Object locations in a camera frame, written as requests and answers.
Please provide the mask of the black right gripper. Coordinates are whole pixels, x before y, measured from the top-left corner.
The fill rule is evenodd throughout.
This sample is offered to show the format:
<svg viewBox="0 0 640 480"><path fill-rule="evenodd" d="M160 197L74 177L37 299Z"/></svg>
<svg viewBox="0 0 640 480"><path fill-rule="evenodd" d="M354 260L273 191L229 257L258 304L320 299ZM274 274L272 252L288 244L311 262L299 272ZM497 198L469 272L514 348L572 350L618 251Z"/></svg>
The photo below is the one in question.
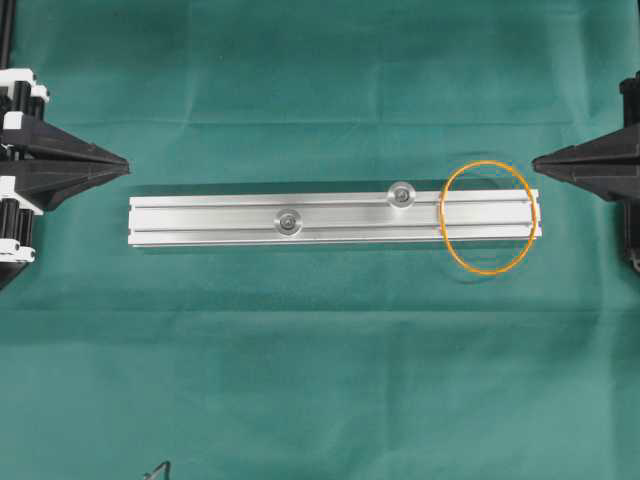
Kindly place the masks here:
<svg viewBox="0 0 640 480"><path fill-rule="evenodd" d="M637 168L550 168L639 163L640 71L621 81L619 92L623 101L624 128L539 156L532 162L536 172L572 184L605 201L638 199Z"/></svg>

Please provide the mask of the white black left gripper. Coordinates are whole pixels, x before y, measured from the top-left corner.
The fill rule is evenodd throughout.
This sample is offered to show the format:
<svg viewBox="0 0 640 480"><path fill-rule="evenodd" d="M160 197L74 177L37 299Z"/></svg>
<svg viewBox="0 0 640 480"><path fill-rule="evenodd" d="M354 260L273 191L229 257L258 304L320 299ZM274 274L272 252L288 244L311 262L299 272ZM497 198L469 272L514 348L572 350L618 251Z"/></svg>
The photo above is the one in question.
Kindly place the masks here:
<svg viewBox="0 0 640 480"><path fill-rule="evenodd" d="M2 262L35 260L33 224L43 210L130 173L125 158L37 119L48 102L48 90L32 70L1 71L1 132L18 129L18 148L45 159L17 161L14 174L1 174Z"/></svg>

